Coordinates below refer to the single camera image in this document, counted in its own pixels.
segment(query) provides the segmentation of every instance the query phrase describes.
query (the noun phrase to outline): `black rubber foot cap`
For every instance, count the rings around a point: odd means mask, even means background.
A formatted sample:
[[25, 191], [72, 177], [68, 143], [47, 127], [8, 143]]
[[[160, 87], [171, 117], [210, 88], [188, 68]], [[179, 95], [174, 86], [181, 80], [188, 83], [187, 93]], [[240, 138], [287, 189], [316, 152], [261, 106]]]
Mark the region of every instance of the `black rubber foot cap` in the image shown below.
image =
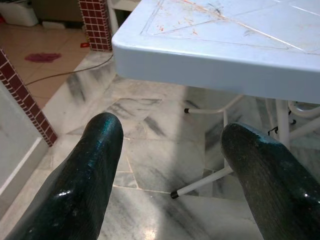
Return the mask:
[[171, 194], [170, 194], [171, 198], [172, 199], [176, 199], [177, 197], [179, 197], [177, 191], [173, 191]]

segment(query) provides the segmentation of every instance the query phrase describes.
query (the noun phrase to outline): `white wall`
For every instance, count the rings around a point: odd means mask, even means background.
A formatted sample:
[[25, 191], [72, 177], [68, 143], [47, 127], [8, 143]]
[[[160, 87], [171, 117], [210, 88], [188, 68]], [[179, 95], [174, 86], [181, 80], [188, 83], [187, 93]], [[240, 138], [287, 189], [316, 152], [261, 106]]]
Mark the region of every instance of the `white wall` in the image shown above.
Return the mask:
[[0, 218], [47, 149], [38, 130], [0, 82]]

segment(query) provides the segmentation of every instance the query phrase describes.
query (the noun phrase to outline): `pink rag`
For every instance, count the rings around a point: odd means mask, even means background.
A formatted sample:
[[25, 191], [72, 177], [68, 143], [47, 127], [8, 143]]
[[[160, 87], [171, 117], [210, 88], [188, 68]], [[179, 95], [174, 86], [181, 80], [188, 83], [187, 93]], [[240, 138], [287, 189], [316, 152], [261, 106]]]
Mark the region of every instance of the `pink rag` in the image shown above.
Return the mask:
[[61, 58], [60, 53], [32, 53], [24, 59], [35, 63], [52, 63], [58, 58]]

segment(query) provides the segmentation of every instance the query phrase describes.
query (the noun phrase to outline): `red brick border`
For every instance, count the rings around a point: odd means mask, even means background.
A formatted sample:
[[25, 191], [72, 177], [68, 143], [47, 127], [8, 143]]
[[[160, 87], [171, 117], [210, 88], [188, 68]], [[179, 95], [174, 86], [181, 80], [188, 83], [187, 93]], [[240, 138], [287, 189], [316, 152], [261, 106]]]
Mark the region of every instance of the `red brick border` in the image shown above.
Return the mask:
[[57, 140], [57, 134], [54, 132], [44, 113], [31, 96], [2, 48], [0, 48], [0, 81], [29, 117], [49, 147], [51, 147]]
[[106, 0], [78, 0], [82, 19], [94, 51], [110, 52], [111, 30]]

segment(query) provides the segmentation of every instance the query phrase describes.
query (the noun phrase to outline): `table top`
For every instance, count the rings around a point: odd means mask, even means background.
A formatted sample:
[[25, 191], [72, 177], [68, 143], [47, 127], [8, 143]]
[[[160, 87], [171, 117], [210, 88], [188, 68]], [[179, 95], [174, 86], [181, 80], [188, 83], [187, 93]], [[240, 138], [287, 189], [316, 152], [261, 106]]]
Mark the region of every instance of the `table top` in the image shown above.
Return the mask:
[[123, 77], [320, 103], [319, 0], [142, 0], [112, 45]]

